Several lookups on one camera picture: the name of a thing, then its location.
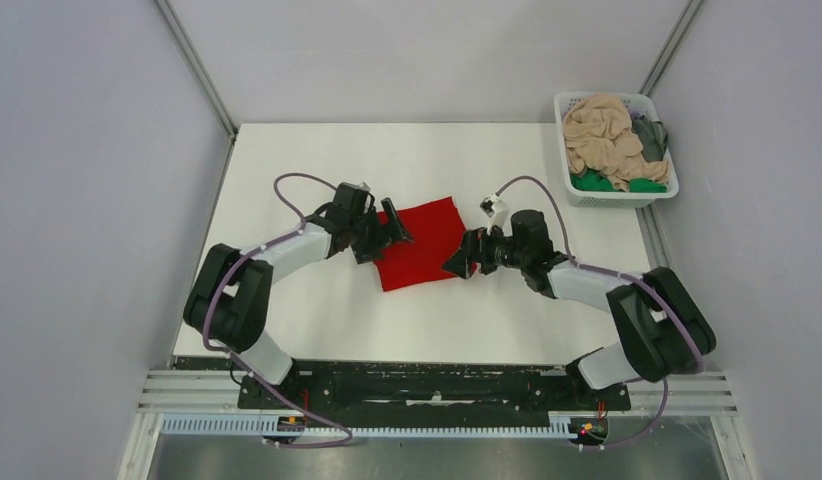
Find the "red t shirt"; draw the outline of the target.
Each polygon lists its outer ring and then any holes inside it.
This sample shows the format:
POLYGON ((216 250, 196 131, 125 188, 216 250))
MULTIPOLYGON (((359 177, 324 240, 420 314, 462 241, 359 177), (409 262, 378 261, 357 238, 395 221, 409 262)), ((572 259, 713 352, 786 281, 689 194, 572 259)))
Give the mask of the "red t shirt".
POLYGON ((375 261, 382 290, 390 292, 422 283, 457 278, 443 264, 459 249, 467 230, 449 196, 397 211, 411 243, 398 242, 375 261))

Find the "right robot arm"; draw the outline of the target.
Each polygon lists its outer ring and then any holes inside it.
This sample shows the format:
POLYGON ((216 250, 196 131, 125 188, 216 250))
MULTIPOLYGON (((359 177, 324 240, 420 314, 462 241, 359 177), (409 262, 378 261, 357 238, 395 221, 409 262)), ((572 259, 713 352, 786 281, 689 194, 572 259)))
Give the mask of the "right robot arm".
POLYGON ((518 211, 510 223, 509 234, 496 225, 466 231, 442 267, 462 279, 516 269, 535 293, 611 315, 617 342, 566 367, 564 392, 572 405, 589 408, 606 388, 629 380, 655 383, 696 372, 716 349, 713 329, 673 270, 631 275, 576 265, 555 250, 542 212, 518 211))

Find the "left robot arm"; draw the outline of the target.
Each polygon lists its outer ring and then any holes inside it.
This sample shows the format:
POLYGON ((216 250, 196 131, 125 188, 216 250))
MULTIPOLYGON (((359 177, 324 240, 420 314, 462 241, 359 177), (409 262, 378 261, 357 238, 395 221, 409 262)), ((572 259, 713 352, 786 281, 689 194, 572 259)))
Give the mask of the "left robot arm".
POLYGON ((377 201, 368 186, 341 183, 333 198, 279 237, 247 249, 212 246, 202 262, 182 318, 210 351, 227 353, 260 382, 277 407, 293 405, 301 381, 293 358, 266 330, 273 286, 298 270, 350 249, 357 263, 413 237, 392 201, 377 201))

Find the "green t shirt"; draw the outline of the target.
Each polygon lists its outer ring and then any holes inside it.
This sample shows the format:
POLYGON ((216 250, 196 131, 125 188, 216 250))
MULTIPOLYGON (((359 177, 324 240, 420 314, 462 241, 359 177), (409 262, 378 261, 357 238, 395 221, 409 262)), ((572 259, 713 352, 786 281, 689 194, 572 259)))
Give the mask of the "green t shirt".
POLYGON ((580 191, 589 192, 629 192, 629 193, 666 193, 667 186, 646 178, 636 178, 624 181, 622 187, 614 184, 601 172, 586 169, 581 174, 570 174, 573 187, 580 191))

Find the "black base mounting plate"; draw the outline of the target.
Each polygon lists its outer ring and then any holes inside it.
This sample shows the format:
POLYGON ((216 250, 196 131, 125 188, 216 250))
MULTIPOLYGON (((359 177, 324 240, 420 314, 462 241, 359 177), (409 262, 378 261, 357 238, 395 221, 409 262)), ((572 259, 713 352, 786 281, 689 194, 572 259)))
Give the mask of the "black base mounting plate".
POLYGON ((593 391, 559 365, 296 360, 277 389, 348 428, 543 427, 551 412, 631 408, 626 386, 593 391))

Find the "beige t shirt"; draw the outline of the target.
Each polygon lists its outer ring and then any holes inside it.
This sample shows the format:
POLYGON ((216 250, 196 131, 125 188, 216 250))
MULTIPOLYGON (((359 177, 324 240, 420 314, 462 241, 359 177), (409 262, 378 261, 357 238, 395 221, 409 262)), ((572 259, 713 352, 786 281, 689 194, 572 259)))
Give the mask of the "beige t shirt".
POLYGON ((665 184, 668 190, 670 162, 666 153, 660 162, 647 162, 632 131, 632 118, 640 115, 644 114, 630 113, 623 101, 611 94, 595 94, 577 102, 561 123, 569 174, 591 169, 618 188, 624 181, 646 178, 665 184))

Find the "grey t shirt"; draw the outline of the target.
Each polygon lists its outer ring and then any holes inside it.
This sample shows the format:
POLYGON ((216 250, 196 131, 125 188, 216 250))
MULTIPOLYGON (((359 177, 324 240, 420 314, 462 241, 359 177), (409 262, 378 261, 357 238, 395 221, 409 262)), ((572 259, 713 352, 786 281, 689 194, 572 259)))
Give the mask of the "grey t shirt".
POLYGON ((642 144, 642 155, 647 162, 660 162, 668 149, 669 134, 661 121, 644 115, 632 118, 632 131, 642 144))

